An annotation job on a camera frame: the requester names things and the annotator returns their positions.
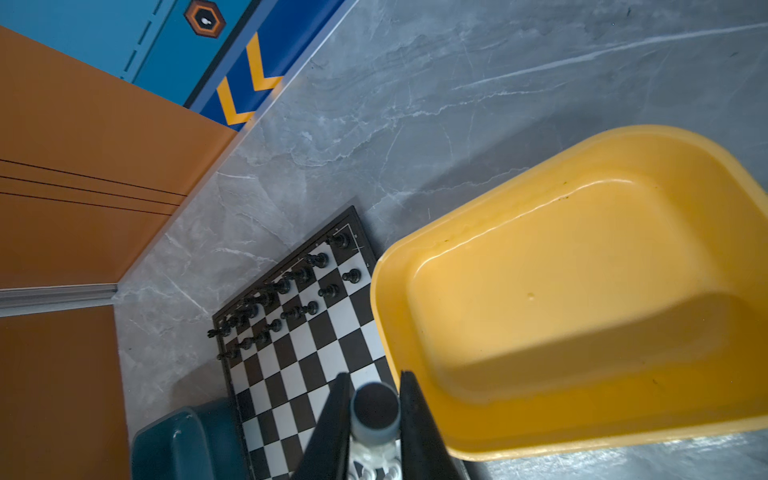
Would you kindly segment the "white knight chess piece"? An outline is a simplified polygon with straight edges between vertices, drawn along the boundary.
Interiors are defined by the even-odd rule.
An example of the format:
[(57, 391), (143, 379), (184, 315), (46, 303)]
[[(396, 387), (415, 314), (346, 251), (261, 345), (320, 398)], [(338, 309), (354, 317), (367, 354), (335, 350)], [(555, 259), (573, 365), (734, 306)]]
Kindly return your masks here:
[(350, 402), (348, 479), (402, 479), (397, 392), (382, 382), (358, 388)]

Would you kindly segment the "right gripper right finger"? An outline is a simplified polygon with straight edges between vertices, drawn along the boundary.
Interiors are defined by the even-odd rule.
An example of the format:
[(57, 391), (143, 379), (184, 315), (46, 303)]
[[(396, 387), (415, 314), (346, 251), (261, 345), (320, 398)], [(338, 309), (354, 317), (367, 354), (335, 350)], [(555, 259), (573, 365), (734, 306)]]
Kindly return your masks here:
[(400, 374), (400, 404), (403, 478), (462, 479), (411, 371)]

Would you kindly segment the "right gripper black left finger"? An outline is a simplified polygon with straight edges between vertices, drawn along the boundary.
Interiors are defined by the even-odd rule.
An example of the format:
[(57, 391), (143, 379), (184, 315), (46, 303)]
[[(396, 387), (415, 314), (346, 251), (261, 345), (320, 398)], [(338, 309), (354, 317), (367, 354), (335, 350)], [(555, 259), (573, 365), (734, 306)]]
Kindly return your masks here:
[(348, 477), (352, 383), (349, 373), (332, 382), (315, 430), (293, 480)]

